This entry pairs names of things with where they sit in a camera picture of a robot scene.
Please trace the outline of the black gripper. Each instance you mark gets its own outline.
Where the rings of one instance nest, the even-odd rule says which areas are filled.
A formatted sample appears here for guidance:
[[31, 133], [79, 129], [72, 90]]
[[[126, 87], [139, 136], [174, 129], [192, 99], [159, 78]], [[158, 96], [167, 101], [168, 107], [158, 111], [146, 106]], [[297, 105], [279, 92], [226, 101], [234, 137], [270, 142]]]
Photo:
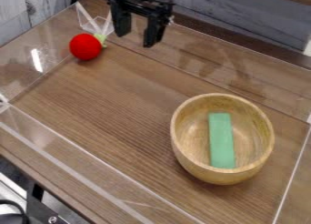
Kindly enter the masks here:
[[143, 32], [143, 46], [152, 47], [162, 41], [172, 17], [171, 0], [108, 0], [111, 6], [115, 33], [119, 37], [131, 31], [131, 14], [147, 17]]

